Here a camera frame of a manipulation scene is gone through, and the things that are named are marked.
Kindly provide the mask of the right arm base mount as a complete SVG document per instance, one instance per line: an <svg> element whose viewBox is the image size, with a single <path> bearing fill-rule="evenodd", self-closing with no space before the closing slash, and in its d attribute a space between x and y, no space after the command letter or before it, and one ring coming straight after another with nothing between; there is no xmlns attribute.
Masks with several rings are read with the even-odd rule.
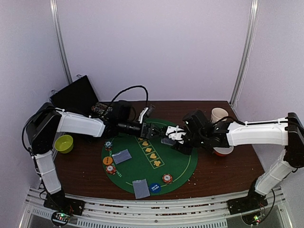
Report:
<svg viewBox="0 0 304 228"><path fill-rule="evenodd" d="M228 210L231 215L259 209L267 206L266 197L258 193L248 194L245 197L230 199L227 201Z"/></svg>

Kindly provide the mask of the round green poker mat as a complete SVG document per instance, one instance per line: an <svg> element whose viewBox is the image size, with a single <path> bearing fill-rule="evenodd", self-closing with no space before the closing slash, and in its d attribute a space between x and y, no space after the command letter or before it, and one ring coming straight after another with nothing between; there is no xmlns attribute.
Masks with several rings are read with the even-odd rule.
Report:
<svg viewBox="0 0 304 228"><path fill-rule="evenodd" d="M186 183L193 175L197 162L198 152L196 149L191 155L185 155L171 148L169 145L161 143L161 138L142 139L136 136L121 133L110 139L113 143L111 151L102 149L101 158L128 149L132 158L112 165L116 167L116 174L107 174L107 177L119 188L133 193L133 184L135 180L146 179L148 185L159 183L161 191L151 193L152 195L162 195L172 192ZM166 184L162 177L164 174L170 174L173 182Z"/></svg>

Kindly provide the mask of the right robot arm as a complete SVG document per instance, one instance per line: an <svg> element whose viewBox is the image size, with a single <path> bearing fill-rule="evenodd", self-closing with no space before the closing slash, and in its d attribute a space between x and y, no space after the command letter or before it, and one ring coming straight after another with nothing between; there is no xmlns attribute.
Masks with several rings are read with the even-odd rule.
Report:
<svg viewBox="0 0 304 228"><path fill-rule="evenodd" d="M246 209L254 209L262 196L290 173L304 166L304 127L296 113L261 122L242 122L231 116L208 120L201 110L184 116L184 128L169 127L166 136L176 142L176 150L192 148L229 148L246 144L277 144L284 147L277 162L253 182L251 193L244 198Z"/></svg>

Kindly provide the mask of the dealt blue playing cards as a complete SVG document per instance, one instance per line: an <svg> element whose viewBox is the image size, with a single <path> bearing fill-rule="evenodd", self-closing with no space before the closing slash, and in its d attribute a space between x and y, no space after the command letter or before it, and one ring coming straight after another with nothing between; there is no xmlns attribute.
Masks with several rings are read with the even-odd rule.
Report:
<svg viewBox="0 0 304 228"><path fill-rule="evenodd" d="M131 154L129 153L128 149L119 151L112 155L113 161L115 164L120 164L124 161L127 161L132 158Z"/></svg>

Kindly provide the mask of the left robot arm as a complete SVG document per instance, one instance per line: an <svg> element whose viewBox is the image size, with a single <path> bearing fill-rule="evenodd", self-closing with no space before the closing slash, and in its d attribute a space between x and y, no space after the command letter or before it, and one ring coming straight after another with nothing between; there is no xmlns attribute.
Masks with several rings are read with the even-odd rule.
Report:
<svg viewBox="0 0 304 228"><path fill-rule="evenodd" d="M35 169L48 195L49 202L58 211L68 207L68 200L61 186L55 164L52 159L53 143L58 133L71 133L95 138L110 137L126 133L143 139L165 136L166 129L145 122L152 105L146 106L138 120L130 121L132 105L124 100L110 103L99 114L85 115L74 109L61 109L51 103L44 103L24 124L21 141L29 145L25 149L34 160Z"/></svg>

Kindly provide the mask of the orange big blind button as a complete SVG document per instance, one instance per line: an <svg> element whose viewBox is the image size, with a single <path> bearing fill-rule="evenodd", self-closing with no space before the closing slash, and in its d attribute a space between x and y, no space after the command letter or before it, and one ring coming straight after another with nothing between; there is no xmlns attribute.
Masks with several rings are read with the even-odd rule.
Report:
<svg viewBox="0 0 304 228"><path fill-rule="evenodd" d="M106 156L103 158L103 164L108 166L111 165L113 163L113 159L110 156Z"/></svg>

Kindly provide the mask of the red poker chip stack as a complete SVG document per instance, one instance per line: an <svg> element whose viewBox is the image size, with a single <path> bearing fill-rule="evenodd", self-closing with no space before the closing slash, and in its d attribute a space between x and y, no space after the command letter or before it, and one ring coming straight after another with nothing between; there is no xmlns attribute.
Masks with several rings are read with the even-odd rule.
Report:
<svg viewBox="0 0 304 228"><path fill-rule="evenodd" d="M173 177L170 174L164 174L162 180L166 184L170 184L173 182Z"/></svg>

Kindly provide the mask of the cream mug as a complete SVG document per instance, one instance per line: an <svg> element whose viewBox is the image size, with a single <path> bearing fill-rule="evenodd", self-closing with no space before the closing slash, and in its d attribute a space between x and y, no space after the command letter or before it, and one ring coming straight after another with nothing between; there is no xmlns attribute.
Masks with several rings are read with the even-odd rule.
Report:
<svg viewBox="0 0 304 228"><path fill-rule="evenodd" d="M213 123L226 116L228 116L228 112L223 108L216 107L211 110L211 121Z"/></svg>

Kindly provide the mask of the black poker chip case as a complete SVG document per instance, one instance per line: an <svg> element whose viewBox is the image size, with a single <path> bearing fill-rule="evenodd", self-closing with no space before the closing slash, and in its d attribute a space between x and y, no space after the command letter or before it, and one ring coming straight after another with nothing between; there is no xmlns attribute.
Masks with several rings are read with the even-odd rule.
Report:
<svg viewBox="0 0 304 228"><path fill-rule="evenodd" d="M67 112L81 114L86 117L99 116L98 113L92 110L92 107L97 104L98 98L88 76L83 76L59 90L50 97L50 100L53 106L64 109Z"/></svg>

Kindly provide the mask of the blue small blind button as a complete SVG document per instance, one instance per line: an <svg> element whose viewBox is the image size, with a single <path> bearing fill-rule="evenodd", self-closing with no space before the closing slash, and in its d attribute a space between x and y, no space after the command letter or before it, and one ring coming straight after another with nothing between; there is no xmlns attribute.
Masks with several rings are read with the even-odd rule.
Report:
<svg viewBox="0 0 304 228"><path fill-rule="evenodd" d="M149 190L151 193L159 193L162 190L162 187L159 183L151 183L149 185Z"/></svg>

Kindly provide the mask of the teal white chip stack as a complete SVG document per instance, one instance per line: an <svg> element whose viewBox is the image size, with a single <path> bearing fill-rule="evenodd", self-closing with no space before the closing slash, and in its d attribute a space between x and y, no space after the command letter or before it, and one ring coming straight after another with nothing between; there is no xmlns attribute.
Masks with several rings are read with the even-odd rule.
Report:
<svg viewBox="0 0 304 228"><path fill-rule="evenodd" d="M112 148L113 148L113 143L112 143L111 141L106 141L106 142L104 143L104 148L105 148L105 150L107 150L107 151L111 151Z"/></svg>

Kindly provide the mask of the lime green bowl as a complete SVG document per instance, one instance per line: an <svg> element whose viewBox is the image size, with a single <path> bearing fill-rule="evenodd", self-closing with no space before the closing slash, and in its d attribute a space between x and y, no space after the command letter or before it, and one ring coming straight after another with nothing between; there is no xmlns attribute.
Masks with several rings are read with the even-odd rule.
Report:
<svg viewBox="0 0 304 228"><path fill-rule="evenodd" d="M62 154L71 152L74 147L73 137L67 134L60 136L55 141L54 147L58 152Z"/></svg>

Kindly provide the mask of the grey card deck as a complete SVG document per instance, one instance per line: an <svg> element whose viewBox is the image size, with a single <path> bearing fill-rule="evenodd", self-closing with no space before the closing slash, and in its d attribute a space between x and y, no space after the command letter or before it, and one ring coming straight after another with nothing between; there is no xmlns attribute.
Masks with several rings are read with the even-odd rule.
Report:
<svg viewBox="0 0 304 228"><path fill-rule="evenodd" d="M170 139L170 138L162 138L162 139L161 139L161 143L162 143L162 144L165 144L165 145L170 145L170 146L172 146L172 145L175 144L175 141L172 140L172 139Z"/></svg>

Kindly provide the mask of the white orange bowl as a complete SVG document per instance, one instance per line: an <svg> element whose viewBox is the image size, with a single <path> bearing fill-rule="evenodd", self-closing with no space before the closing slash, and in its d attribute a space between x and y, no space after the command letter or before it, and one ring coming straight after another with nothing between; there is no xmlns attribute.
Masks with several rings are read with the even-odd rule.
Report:
<svg viewBox="0 0 304 228"><path fill-rule="evenodd" d="M225 157L233 152L234 147L233 146L231 146L229 148L214 147L213 149L214 149L214 153L217 156Z"/></svg>

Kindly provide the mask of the right aluminium frame post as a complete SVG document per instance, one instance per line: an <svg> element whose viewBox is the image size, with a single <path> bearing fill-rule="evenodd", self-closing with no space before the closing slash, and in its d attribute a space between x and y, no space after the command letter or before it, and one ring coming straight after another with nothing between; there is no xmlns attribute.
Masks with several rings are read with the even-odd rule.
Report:
<svg viewBox="0 0 304 228"><path fill-rule="evenodd" d="M243 54L240 61L240 66L236 78L236 82L234 85L234 89L232 92L232 96L230 99L230 105L233 108L236 108L237 102L240 98L240 94L243 88L243 84L245 81L245 77L247 74L247 67L249 64L249 55L253 45L254 35L256 32L256 25L257 25L257 17L258 17L258 8L259 8L259 0L252 0L251 7L250 7L250 14L247 26L247 34L245 38Z"/></svg>

